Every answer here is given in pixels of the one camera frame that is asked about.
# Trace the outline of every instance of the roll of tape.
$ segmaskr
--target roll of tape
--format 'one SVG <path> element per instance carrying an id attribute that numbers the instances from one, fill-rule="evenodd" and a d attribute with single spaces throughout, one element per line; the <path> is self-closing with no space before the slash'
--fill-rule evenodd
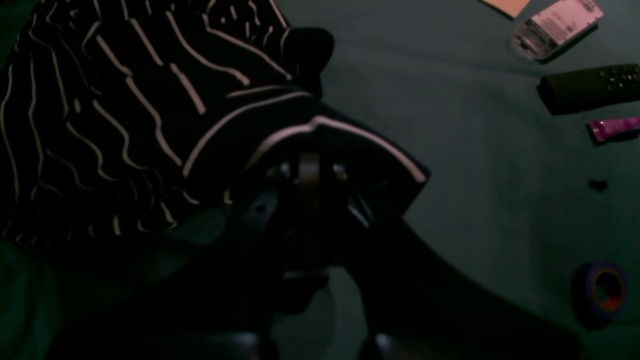
<path id="1" fill-rule="evenodd" d="M 615 263 L 582 265 L 573 278 L 573 308 L 587 328 L 601 329 L 627 305 L 627 277 Z"/>

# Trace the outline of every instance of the tube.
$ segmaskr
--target tube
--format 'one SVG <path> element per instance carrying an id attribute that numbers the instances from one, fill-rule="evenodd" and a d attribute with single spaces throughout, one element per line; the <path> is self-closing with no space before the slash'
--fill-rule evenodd
<path id="1" fill-rule="evenodd" d="M 628 131 L 640 130 L 640 117 L 626 119 L 592 120 L 589 127 L 599 142 Z"/>

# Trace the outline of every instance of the black and white striped cloth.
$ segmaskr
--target black and white striped cloth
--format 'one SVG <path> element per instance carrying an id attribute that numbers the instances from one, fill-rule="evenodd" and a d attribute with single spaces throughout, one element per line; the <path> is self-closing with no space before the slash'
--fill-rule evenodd
<path id="1" fill-rule="evenodd" d="M 2 237 L 171 229 L 310 144 L 404 211 L 428 171 L 319 100 L 332 50 L 274 0 L 42 1 L 0 77 Z"/>

